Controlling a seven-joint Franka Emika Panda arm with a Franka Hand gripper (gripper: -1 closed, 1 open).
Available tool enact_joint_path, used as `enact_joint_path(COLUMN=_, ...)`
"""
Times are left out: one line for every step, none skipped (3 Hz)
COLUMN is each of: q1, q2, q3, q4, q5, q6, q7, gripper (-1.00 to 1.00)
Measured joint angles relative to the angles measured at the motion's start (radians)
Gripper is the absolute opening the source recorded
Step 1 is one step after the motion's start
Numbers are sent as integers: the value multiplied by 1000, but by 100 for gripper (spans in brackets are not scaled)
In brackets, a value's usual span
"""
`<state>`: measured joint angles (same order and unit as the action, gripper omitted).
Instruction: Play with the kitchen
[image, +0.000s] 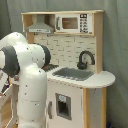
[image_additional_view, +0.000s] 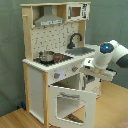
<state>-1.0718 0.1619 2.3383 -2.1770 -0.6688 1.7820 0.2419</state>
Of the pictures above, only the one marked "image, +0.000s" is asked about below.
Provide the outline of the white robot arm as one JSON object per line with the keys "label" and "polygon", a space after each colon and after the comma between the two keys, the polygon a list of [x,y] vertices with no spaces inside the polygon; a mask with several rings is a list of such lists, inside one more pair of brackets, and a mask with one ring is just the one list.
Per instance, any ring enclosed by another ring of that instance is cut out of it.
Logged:
{"label": "white robot arm", "polygon": [[49,49],[38,43],[29,44],[18,32],[0,40],[0,70],[7,76],[18,76],[18,128],[42,128],[47,98]]}

